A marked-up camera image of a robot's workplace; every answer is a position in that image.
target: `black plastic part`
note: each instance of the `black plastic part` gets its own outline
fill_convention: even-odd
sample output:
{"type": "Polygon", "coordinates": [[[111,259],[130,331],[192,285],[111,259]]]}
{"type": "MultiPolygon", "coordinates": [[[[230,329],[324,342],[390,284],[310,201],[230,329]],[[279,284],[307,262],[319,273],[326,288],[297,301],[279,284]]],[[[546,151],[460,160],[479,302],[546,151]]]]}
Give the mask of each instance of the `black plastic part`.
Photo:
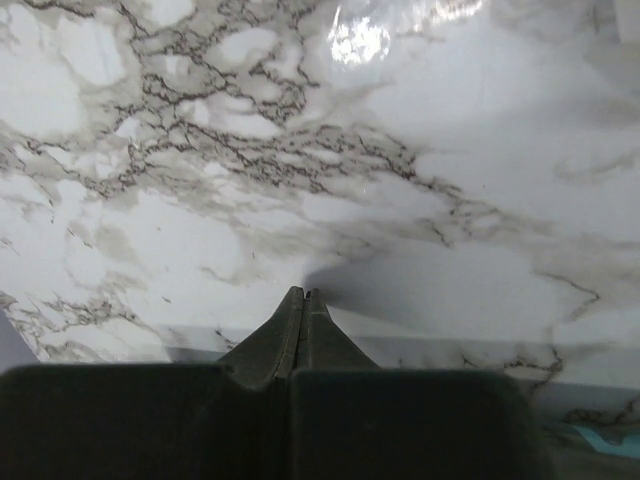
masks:
{"type": "Polygon", "coordinates": [[[555,478],[527,402],[502,375],[302,371],[291,425],[296,480],[555,478]]]}
{"type": "Polygon", "coordinates": [[[0,479],[554,478],[510,379],[381,370],[297,287],[215,364],[10,371],[0,445],[0,479]]]}

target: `gray surface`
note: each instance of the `gray surface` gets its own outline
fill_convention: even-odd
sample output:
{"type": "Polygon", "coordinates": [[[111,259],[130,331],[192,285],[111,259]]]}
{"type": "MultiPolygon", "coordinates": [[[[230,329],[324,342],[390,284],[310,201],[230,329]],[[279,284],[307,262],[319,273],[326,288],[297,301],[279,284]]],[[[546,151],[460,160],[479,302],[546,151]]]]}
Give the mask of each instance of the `gray surface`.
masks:
{"type": "Polygon", "coordinates": [[[190,348],[166,347],[166,351],[174,363],[213,363],[224,356],[223,352],[193,350],[190,348]]]}
{"type": "Polygon", "coordinates": [[[38,363],[38,359],[0,310],[0,373],[31,363],[38,363]]]}

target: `teal object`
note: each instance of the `teal object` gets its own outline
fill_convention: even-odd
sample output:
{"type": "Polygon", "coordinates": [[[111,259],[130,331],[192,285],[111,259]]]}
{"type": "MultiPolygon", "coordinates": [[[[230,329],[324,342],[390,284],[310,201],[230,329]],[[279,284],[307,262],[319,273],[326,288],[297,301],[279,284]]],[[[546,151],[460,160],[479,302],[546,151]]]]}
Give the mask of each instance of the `teal object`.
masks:
{"type": "Polygon", "coordinates": [[[619,444],[613,444],[589,428],[575,425],[573,428],[599,453],[640,459],[640,435],[627,435],[619,444]]]}

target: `marble countertop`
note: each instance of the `marble countertop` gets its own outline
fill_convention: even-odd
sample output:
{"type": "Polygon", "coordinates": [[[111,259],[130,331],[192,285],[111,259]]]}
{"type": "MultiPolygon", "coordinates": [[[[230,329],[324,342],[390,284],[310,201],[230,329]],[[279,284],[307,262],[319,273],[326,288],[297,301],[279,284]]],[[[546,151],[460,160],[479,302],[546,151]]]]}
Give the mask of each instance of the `marble countertop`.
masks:
{"type": "MultiPolygon", "coordinates": [[[[225,350],[304,284],[386,366],[639,388],[638,50],[604,1],[426,4],[471,13],[354,66],[337,2],[3,1],[0,306],[38,358],[225,350]]],[[[567,415],[636,419],[602,397],[567,415]]]]}

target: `marble wall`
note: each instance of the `marble wall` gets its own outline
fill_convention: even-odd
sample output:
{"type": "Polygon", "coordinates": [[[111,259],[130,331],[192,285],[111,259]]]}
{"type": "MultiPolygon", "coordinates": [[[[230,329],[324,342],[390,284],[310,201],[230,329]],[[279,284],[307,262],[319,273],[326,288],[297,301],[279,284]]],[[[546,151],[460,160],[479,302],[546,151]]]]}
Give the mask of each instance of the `marble wall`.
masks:
{"type": "Polygon", "coordinates": [[[359,65],[333,1],[0,2],[0,306],[38,358],[225,350],[304,284],[384,365],[640,387],[638,50],[606,1],[426,3],[359,65]]]}

